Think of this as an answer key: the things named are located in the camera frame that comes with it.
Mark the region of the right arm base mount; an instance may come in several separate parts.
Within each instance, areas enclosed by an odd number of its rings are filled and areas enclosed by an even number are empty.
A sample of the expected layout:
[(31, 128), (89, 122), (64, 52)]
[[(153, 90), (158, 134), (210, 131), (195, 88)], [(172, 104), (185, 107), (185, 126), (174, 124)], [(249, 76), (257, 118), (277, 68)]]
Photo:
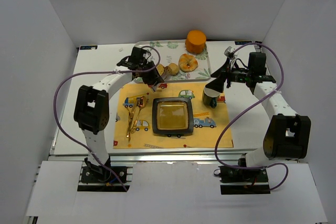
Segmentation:
[(269, 180), (265, 170), (244, 170), (219, 166), (213, 174), (220, 179), (222, 195), (270, 194)]

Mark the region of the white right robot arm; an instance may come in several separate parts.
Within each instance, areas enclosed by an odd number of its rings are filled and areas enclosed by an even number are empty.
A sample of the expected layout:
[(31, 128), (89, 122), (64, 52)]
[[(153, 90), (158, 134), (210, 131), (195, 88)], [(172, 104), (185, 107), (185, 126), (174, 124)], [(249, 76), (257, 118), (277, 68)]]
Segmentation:
[(280, 85), (266, 73), (266, 55), (251, 52), (246, 68), (238, 66), (236, 54), (227, 51), (225, 56), (225, 63), (212, 73), (213, 80), (204, 87), (203, 103), (215, 108), (225, 88), (233, 82), (243, 83), (270, 119), (262, 147), (244, 154), (238, 161), (238, 167), (263, 169), (272, 166), (274, 160), (304, 158), (308, 150), (311, 120), (308, 116), (299, 115), (285, 101), (279, 91)]

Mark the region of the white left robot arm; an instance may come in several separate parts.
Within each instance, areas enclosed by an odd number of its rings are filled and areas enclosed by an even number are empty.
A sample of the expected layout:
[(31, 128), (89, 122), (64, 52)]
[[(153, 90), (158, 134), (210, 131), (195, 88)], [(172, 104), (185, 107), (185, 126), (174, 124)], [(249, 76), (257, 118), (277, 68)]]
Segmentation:
[(110, 99), (138, 77), (151, 87), (164, 82), (157, 64), (149, 59), (151, 49), (157, 52), (151, 46), (133, 47), (130, 56), (122, 58), (114, 70), (105, 72), (106, 77), (91, 86), (79, 88), (74, 120), (85, 136), (91, 164), (105, 165), (110, 160), (104, 137), (110, 117)]

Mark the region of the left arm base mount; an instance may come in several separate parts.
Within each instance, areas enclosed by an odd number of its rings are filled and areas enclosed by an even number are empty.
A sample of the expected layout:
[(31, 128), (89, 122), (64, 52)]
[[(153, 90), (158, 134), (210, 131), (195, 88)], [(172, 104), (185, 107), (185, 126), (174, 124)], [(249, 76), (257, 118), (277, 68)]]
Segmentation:
[(84, 165), (82, 165), (81, 168), (77, 191), (125, 193), (126, 191), (119, 180), (121, 180), (126, 189), (129, 189), (132, 178), (132, 168), (127, 166), (111, 166), (110, 161), (107, 161), (105, 165), (112, 169), (116, 175), (100, 165), (92, 165), (86, 157), (84, 159)]

